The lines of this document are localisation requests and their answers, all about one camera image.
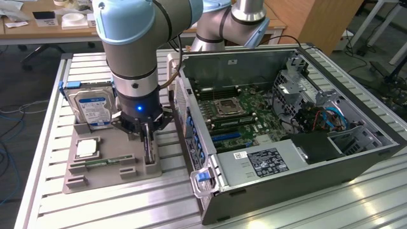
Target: tape roll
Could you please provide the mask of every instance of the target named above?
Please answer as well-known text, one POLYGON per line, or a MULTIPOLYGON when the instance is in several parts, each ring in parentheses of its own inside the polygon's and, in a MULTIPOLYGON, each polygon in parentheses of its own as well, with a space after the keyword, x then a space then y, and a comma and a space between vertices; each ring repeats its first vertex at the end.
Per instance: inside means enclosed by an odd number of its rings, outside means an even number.
POLYGON ((62 21, 74 25, 81 24, 86 21, 85 17, 80 13, 68 13, 62 16, 62 21))
POLYGON ((53 4, 56 6, 65 6, 68 4, 69 0, 53 0, 53 4))

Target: blue cable on floor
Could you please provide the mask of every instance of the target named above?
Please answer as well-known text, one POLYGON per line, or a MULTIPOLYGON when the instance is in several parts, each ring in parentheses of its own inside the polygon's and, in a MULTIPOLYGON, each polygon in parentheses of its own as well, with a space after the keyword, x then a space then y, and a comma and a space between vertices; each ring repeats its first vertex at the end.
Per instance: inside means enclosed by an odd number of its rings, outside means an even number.
MULTIPOLYGON (((4 141, 1 141, 1 142, 6 142, 6 141, 9 141, 13 137, 16 137, 21 133, 21 131, 24 129, 24 121, 21 119, 17 119, 17 118, 8 118, 8 117, 5 117, 2 115, 0 115, 0 118, 4 118, 6 120, 12 120, 12 121, 18 121, 21 123, 21 127, 20 127, 18 131, 9 138, 6 138, 4 141)), ((8 157, 8 160, 12 163, 14 175, 16 175, 16 178, 17 178, 17 185, 14 187, 14 190, 8 195, 8 197, 1 201, 1 203, 0 203, 0 207, 1 207, 1 205, 8 201, 8 199, 17 193, 17 191, 20 189, 20 183, 21 182, 20 182, 18 169, 17 169, 17 166, 16 166, 14 161, 13 161, 13 156, 5 150, 2 150, 2 149, 0 149, 0 153, 4 154, 5 157, 8 157)))
POLYGON ((14 175, 17 177, 17 186, 14 187, 14 190, 13 192, 8 195, 8 197, 1 201, 0 203, 0 207, 1 205, 6 202, 6 200, 16 194, 16 192, 18 191, 20 189, 20 173, 18 173, 18 170, 17 170, 17 166, 14 165, 14 161, 13 161, 13 157, 9 153, 6 153, 2 149, 0 149, 0 153, 5 154, 5 156, 8 157, 10 163, 12 163, 12 166, 13 166, 13 171, 14 171, 14 175))

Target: circuit board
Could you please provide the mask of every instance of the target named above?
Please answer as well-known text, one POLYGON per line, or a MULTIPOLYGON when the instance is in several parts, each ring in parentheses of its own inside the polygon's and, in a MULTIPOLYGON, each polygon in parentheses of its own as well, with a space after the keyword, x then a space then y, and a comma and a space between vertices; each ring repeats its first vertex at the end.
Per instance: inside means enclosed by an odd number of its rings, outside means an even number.
POLYGON ((245 87, 236 97, 199 101, 217 153, 277 142, 287 135, 263 94, 264 91, 245 87))

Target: desk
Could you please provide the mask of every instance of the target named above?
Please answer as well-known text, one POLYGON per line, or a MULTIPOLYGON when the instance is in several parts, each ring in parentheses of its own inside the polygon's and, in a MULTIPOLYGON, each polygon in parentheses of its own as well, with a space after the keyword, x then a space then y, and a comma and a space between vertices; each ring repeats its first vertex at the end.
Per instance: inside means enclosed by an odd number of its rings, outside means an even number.
MULTIPOLYGON (((9 23, 10 21, 6 17, 2 17, 0 19, 0 45, 100 41, 96 28, 62 30, 60 26, 37 27, 33 21, 32 12, 53 11, 60 8, 62 7, 54 6, 50 0, 24 2, 21 11, 32 18, 28 22, 29 25, 6 28, 4 23, 9 23)), ((265 34, 269 34, 272 37, 281 35, 285 24, 277 20, 269 7, 267 7, 267 16, 271 18, 271 22, 265 34)), ((195 33, 196 28, 191 28, 184 31, 181 37, 195 37, 195 33)), ((271 44, 277 43, 277 41, 277 39, 271 40, 271 44)))
MULTIPOLYGON (((321 52, 307 51, 389 127, 407 138, 405 122, 321 52)), ((157 50, 160 83, 167 80, 169 52, 172 50, 157 50)), ((321 90, 332 89, 315 69, 309 69, 308 77, 321 90)), ((161 177, 62 194, 74 116, 57 85, 60 81, 100 82, 109 78, 104 53, 74 54, 60 62, 14 229, 339 229, 399 228, 407 224, 407 152, 403 150, 351 182, 203 226, 173 124, 167 126, 157 139, 161 177)), ((160 99, 168 104, 164 92, 160 99)))

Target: hard drive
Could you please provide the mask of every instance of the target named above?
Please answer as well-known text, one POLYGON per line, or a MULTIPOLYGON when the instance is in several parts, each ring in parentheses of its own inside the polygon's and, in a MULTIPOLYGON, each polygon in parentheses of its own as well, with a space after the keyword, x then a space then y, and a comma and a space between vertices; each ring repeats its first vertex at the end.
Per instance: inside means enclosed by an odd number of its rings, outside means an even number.
POLYGON ((88 123, 90 130, 109 128, 117 112, 112 83, 68 82, 62 92, 77 123, 88 123))

